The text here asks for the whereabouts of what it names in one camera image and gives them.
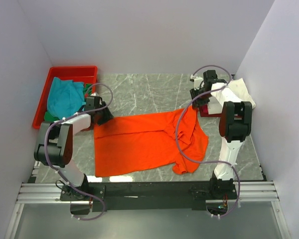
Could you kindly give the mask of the orange t shirt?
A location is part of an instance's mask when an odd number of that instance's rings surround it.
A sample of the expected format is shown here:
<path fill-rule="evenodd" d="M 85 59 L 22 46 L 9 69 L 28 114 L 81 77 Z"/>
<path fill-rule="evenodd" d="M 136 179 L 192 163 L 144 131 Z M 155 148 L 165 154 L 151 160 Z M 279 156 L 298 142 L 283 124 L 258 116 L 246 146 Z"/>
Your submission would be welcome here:
<path fill-rule="evenodd" d="M 175 174 L 193 173 L 205 157 L 209 138 L 197 111 L 182 110 L 114 118 L 94 126 L 95 175 L 110 177 L 173 165 Z"/>

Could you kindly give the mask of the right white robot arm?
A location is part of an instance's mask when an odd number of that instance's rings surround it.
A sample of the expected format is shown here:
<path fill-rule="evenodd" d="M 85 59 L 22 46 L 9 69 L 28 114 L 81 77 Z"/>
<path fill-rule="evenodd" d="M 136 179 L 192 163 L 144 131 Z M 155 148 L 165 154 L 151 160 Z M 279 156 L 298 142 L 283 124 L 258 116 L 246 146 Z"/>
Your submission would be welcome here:
<path fill-rule="evenodd" d="M 202 117 L 218 116 L 219 134 L 222 138 L 219 162 L 211 178 L 209 194 L 221 198 L 233 189 L 237 156 L 246 137 L 251 133 L 252 110 L 255 102 L 242 78 L 227 82 L 218 78 L 215 70 L 207 70 L 201 77 L 191 75 L 195 100 L 193 108 L 199 109 Z"/>

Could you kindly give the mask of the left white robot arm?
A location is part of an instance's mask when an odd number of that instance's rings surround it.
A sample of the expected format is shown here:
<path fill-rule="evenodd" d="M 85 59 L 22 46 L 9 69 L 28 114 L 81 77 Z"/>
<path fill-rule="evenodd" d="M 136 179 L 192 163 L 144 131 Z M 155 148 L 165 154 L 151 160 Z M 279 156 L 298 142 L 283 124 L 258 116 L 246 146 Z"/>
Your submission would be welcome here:
<path fill-rule="evenodd" d="M 65 195 L 81 201 L 92 193 L 87 176 L 72 161 L 74 135 L 113 118 L 106 102 L 93 93 L 86 98 L 86 104 L 69 120 L 62 120 L 60 124 L 49 121 L 41 123 L 34 148 L 34 159 L 50 166 L 61 175 L 61 190 Z"/>

